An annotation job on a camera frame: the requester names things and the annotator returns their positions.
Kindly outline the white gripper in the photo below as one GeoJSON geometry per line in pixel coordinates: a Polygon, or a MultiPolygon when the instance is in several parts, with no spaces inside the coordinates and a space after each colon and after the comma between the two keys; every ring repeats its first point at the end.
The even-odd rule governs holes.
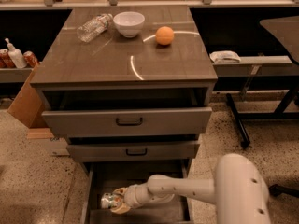
{"type": "Polygon", "coordinates": [[[147,204],[169,203],[174,199],[174,194],[152,194],[146,184],[122,187],[113,191],[114,195],[124,196],[124,203],[110,208],[112,213],[124,214],[130,208],[136,209],[147,204]]]}

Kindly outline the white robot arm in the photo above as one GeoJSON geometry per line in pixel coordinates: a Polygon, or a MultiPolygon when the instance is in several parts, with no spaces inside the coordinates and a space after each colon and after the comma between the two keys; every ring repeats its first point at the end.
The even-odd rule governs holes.
{"type": "Polygon", "coordinates": [[[271,224],[267,185],[256,166],[238,154],[222,156],[212,179],[153,175],[143,184],[116,189],[111,211],[123,214],[175,195],[215,205],[218,224],[271,224]]]}

